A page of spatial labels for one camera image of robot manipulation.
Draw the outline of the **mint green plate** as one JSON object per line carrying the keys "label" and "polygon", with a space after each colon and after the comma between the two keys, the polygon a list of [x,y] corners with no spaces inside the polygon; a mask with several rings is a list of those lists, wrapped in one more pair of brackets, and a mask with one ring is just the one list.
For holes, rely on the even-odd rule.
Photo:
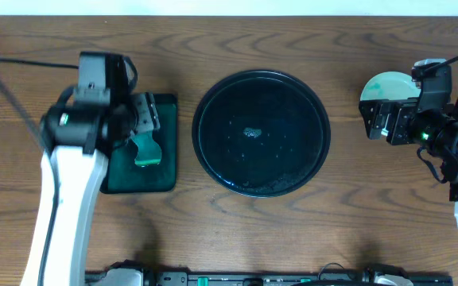
{"label": "mint green plate", "polygon": [[413,82],[410,75],[387,71],[375,75],[367,82],[360,100],[403,100],[417,98],[420,92],[421,90]]}

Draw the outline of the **black rectangular water tray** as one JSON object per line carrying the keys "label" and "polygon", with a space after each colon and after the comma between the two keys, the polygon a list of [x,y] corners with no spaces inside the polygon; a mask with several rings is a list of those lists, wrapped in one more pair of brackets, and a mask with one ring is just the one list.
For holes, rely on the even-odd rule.
{"label": "black rectangular water tray", "polygon": [[131,140],[116,143],[101,187],[102,193],[173,190],[177,180],[177,98],[172,94],[157,94],[154,99],[161,128],[152,133],[152,138],[161,147],[161,162],[138,166],[134,162],[138,154],[136,144]]}

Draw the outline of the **green scrubbing sponge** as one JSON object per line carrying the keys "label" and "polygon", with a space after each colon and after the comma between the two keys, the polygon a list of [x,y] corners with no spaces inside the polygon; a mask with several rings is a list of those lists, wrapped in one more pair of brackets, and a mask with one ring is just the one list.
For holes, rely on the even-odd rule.
{"label": "green scrubbing sponge", "polygon": [[138,133],[130,138],[138,151],[134,163],[138,167],[160,164],[162,151],[160,145],[153,139],[152,132]]}

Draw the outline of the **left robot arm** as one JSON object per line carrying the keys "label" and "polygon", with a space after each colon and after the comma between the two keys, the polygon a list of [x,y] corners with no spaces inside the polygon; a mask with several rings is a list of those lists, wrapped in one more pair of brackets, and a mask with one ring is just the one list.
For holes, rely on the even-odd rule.
{"label": "left robot arm", "polygon": [[131,59],[81,52],[79,80],[42,116],[41,198],[23,285],[83,285],[91,223],[118,141],[137,148],[138,167],[161,162],[154,97],[134,94]]}

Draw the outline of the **black round tray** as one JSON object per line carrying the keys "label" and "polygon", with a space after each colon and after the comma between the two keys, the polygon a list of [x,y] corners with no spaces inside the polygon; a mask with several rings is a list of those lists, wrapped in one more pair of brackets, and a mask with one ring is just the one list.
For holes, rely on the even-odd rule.
{"label": "black round tray", "polygon": [[192,145],[218,184],[257,198],[307,184],[331,143],[327,112],[317,94],[284,72],[256,69],[221,79],[201,99]]}

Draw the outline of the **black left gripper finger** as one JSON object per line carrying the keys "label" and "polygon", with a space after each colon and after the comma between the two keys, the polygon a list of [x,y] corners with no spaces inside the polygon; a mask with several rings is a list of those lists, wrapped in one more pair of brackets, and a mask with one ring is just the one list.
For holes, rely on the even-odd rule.
{"label": "black left gripper finger", "polygon": [[147,102],[148,102],[148,107],[149,107],[149,114],[153,121],[153,130],[158,131],[161,128],[161,124],[159,122],[159,117],[158,117],[154,95],[152,92],[147,92],[146,96],[147,96]]}
{"label": "black left gripper finger", "polygon": [[132,96],[132,104],[136,111],[135,134],[147,133],[152,130],[151,103],[150,93],[141,93]]}

